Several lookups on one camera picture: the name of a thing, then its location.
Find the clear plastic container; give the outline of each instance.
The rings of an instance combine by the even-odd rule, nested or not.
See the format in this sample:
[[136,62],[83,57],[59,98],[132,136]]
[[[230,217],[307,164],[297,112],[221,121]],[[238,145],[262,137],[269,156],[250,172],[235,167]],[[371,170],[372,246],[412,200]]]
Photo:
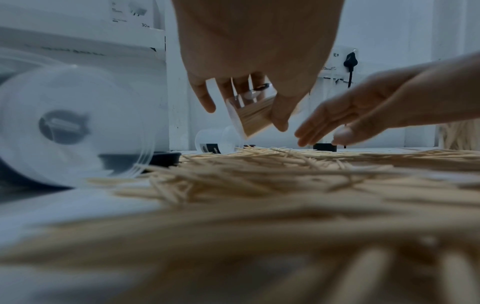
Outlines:
[[195,136],[195,148],[203,153],[230,154],[244,147],[244,140],[235,127],[200,130]]
[[155,130],[135,92],[111,74],[0,49],[2,75],[0,159],[14,172],[86,187],[93,177],[135,177],[150,162]]

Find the wooden material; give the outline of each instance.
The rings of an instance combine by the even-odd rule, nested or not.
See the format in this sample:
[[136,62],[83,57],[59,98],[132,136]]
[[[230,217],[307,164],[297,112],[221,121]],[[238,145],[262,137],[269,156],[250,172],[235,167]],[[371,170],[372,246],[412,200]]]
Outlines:
[[[392,281],[432,302],[440,302],[433,294],[479,302],[478,152],[245,148],[145,169],[137,180],[91,182],[113,195],[156,199],[162,209],[56,224],[2,252],[0,263],[82,271],[169,265],[114,300],[146,303],[207,276],[215,282],[233,264],[303,257],[310,262],[246,302],[367,303]],[[406,279],[419,273],[427,274],[421,284]]]

